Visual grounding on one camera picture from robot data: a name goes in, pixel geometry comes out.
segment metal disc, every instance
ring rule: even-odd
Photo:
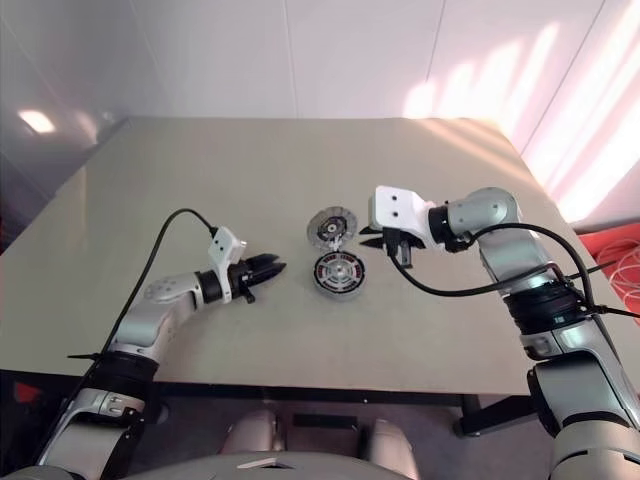
[[[337,250],[358,231],[356,216],[343,207],[329,207],[319,211],[307,226],[311,245],[323,250]]]
[[[349,252],[329,252],[318,259],[313,279],[322,293],[346,300],[360,293],[364,284],[364,263]]]

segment table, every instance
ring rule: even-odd
[[[214,305],[179,333],[157,378],[196,384],[526,394],[519,331],[497,294],[447,299],[419,292],[388,259],[354,240],[367,284],[345,303],[320,295],[320,254],[306,226],[332,205],[367,223],[379,184],[438,203],[498,186],[524,219],[586,250],[511,144],[466,120],[241,120],[135,118],[59,191],[0,257],[0,368],[82,374],[66,356],[100,348],[164,219],[192,207],[286,270],[257,301]],[[543,240],[566,273],[570,259]],[[170,228],[149,281],[207,268],[209,236],[188,216]],[[449,289],[488,283],[477,250],[414,255],[414,275]],[[596,300],[622,305],[592,276]],[[640,329],[605,318],[627,373],[640,385]]]

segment white wall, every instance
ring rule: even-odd
[[[553,198],[568,204],[568,179],[578,181],[601,156],[640,96],[632,72],[639,4],[0,0],[0,149],[48,198],[99,132],[131,115],[482,116],[502,126]],[[623,56],[602,63],[611,38],[618,39],[611,51]],[[621,73],[625,62],[631,66]],[[584,79],[594,68],[609,81],[592,98]],[[593,100],[591,110],[604,111],[598,102],[611,103],[604,92],[621,74],[630,77],[625,92],[599,114],[606,128],[574,121],[576,103]],[[576,91],[587,93],[575,100]],[[24,109],[45,112],[56,132],[35,135],[17,116]],[[590,128],[593,138],[578,149]],[[577,151],[569,173],[558,170],[567,158],[561,140]],[[616,152],[636,148],[621,142]],[[551,184],[544,165],[566,174]],[[637,181],[615,187],[614,177],[597,187],[607,207],[593,206],[581,224],[640,216]]]

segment black cable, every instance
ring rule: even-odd
[[[631,317],[638,317],[638,315],[631,313],[631,312],[626,312],[624,310],[618,310],[618,309],[614,309],[614,308],[609,308],[606,305],[596,305],[594,298],[593,298],[593,289],[591,286],[591,280],[589,278],[589,270],[587,269],[587,267],[585,266],[584,262],[582,261],[582,258],[580,257],[580,255],[578,254],[578,252],[576,251],[576,249],[573,247],[573,245],[571,245],[566,239],[564,239],[563,237],[561,237],[560,235],[558,235],[557,233],[544,228],[544,227],[540,227],[538,225],[532,225],[529,223],[501,223],[501,224],[497,224],[497,225],[491,225],[489,227],[483,228],[482,230],[479,230],[478,232],[476,232],[475,234],[472,234],[469,237],[468,243],[467,243],[467,247],[470,247],[471,245],[473,245],[481,236],[486,235],[490,232],[496,231],[496,230],[506,230],[506,229],[518,229],[518,230],[528,230],[528,231],[533,231],[533,232],[537,232],[540,233],[542,235],[545,235],[549,238],[551,238],[552,240],[555,240],[557,243],[559,243],[564,249],[565,251],[569,254],[569,256],[571,257],[571,259],[573,260],[573,262],[575,263],[577,269],[578,269],[578,276],[580,277],[581,281],[582,281],[582,286],[583,286],[583,290],[584,290],[584,296],[582,297],[583,301],[584,301],[584,306],[586,309],[586,312],[589,313],[594,313],[594,314],[599,314],[599,313],[615,313],[615,314],[619,314],[619,315],[626,315],[626,316],[631,316]],[[422,290],[423,292],[427,292],[427,293],[431,293],[433,295],[439,295],[439,296],[444,296],[444,297],[462,297],[462,296],[470,296],[470,295],[478,295],[481,293],[487,293],[487,292],[491,292],[491,291],[495,291],[495,290],[499,290],[501,288],[504,288],[506,286],[508,286],[509,284],[512,284],[515,281],[518,280],[522,280],[523,278],[526,278],[530,275],[534,275],[536,273],[540,273],[537,272],[535,269],[533,270],[529,270],[526,272],[523,272],[519,275],[514,276],[513,278],[509,278],[506,280],[502,280],[500,282],[496,282],[492,285],[485,285],[484,287],[478,287],[478,288],[471,288],[471,289],[467,289],[467,290],[438,290],[435,288],[431,288],[427,285],[424,285],[422,283],[420,283],[418,280],[416,280],[415,278],[413,278],[407,271],[405,268],[403,268],[400,263],[398,262],[398,260],[395,258],[395,253],[397,252],[397,248],[398,248],[398,242],[396,241],[397,237],[396,237],[396,233],[395,232],[388,232],[385,240],[387,243],[387,252],[389,257],[391,258],[391,261],[393,262],[394,266],[396,267],[396,269],[402,274],[403,277],[405,277],[412,285],[414,285],[415,287],[419,288],[420,290]],[[609,332],[607,331],[606,327],[604,326],[604,323],[602,322],[602,319],[599,317],[599,315],[593,315],[593,319],[596,323],[596,325],[598,326],[598,328],[600,329],[600,331],[602,332],[602,335],[604,336],[606,342],[609,344],[609,347],[611,348],[613,354],[616,356],[616,358],[619,359],[618,357],[618,352],[613,344],[613,340],[611,340],[611,337],[609,336]]]
[[[587,273],[588,274],[592,274],[595,272],[599,272],[600,270],[610,267],[611,265],[615,265],[617,262],[617,260],[611,260],[610,262],[607,263],[602,263],[600,265],[596,265],[595,267],[591,267],[587,269]],[[576,278],[580,278],[580,274],[579,273],[572,273],[571,275],[567,275],[567,278],[569,280],[575,280]]]
[[[593,289],[591,287],[591,280],[589,279],[589,272],[587,271],[587,267],[582,261],[580,254],[567,240],[558,235],[556,232],[549,230],[548,228],[540,227],[538,225],[532,225],[530,223],[499,223],[497,225],[491,225],[489,227],[483,228],[482,230],[472,234],[469,239],[469,244],[473,245],[478,240],[478,238],[486,235],[487,233],[506,229],[518,229],[537,232],[559,243],[562,248],[564,248],[565,251],[569,254],[571,259],[573,260],[573,263],[575,263],[576,267],[578,268],[578,274],[580,275],[580,280],[582,281],[582,289],[584,290],[584,299],[586,304],[585,306],[588,309],[593,309],[596,306],[593,300]]]
[[[44,435],[40,446],[38,447],[38,449],[35,452],[35,458],[33,460],[33,464],[34,465],[36,464],[36,462],[38,461],[40,455],[43,453],[44,449],[46,448],[47,443],[51,439],[51,436],[53,435],[53,433],[55,432],[56,427],[58,426],[58,422],[60,421],[62,416],[65,414],[67,409],[69,408],[69,405],[71,405],[71,402],[76,398],[78,393],[80,393],[80,390],[85,385],[87,379],[93,374],[93,372],[97,368],[97,365],[98,365],[98,363],[100,361],[100,358],[109,350],[109,345],[111,345],[111,342],[112,342],[113,338],[115,337],[116,332],[118,331],[118,328],[120,327],[120,323],[122,323],[122,319],[124,318],[124,316],[129,311],[129,308],[131,307],[131,304],[135,300],[136,295],[140,291],[140,288],[142,287],[142,284],[144,283],[145,279],[147,278],[147,275],[149,274],[149,270],[151,270],[151,266],[153,265],[153,262],[154,262],[154,260],[156,258],[156,255],[158,254],[158,250],[160,249],[160,245],[162,243],[162,239],[164,238],[164,235],[167,232],[167,229],[169,228],[169,225],[171,225],[171,222],[178,215],[181,215],[183,213],[190,213],[193,216],[195,216],[198,220],[200,220],[205,225],[205,227],[207,227],[207,229],[209,230],[209,233],[211,234],[212,237],[215,235],[215,232],[217,231],[216,227],[213,227],[200,213],[196,212],[195,210],[193,210],[191,208],[180,208],[180,209],[176,210],[175,212],[173,212],[171,215],[169,215],[167,217],[167,219],[162,224],[162,227],[160,228],[160,231],[158,232],[158,235],[156,237],[155,242],[153,243],[153,248],[151,249],[151,252],[149,253],[149,256],[147,257],[147,261],[146,261],[146,263],[144,265],[144,268],[142,269],[142,272],[140,273],[140,276],[138,277],[138,280],[136,281],[136,284],[134,285],[133,289],[131,290],[131,293],[129,294],[129,297],[127,298],[127,301],[124,303],[124,305],[122,307],[122,310],[120,310],[120,313],[118,314],[118,317],[116,318],[116,321],[113,324],[113,327],[111,328],[111,331],[109,332],[109,336],[107,337],[107,340],[105,341],[104,345],[100,349],[100,353],[93,353],[93,354],[89,354],[89,355],[70,355],[70,358],[89,358],[89,359],[94,360],[94,362],[87,369],[85,374],[82,377],[80,377],[80,380],[78,380],[78,383],[75,385],[75,387],[73,388],[71,393],[67,396],[66,400],[64,401],[64,403],[62,404],[62,406],[58,410],[58,414],[56,415],[56,417],[51,422],[51,425],[50,425],[46,435]]]
[[[527,277],[532,275],[539,275],[541,273],[546,272],[550,268],[552,268],[552,264],[540,265],[538,267],[527,270],[526,272],[519,273],[518,275],[514,275],[511,278],[507,278],[505,280],[500,280],[499,282],[492,283],[490,285],[484,285],[482,287],[476,288],[468,288],[465,290],[439,290],[437,288],[429,287],[423,283],[420,283],[416,280],[407,269],[400,265],[398,259],[395,256],[390,256],[391,262],[396,267],[396,269],[400,272],[400,274],[406,278],[411,285],[422,290],[423,292],[430,293],[431,295],[437,295],[439,297],[471,297],[473,295],[481,295],[483,293],[495,292],[497,290],[502,290],[503,288],[512,285],[515,282],[519,282],[520,280],[524,280]]]

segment red object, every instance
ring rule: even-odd
[[[640,223],[580,235],[580,240],[598,264],[615,261],[603,272],[627,308],[640,314]]]

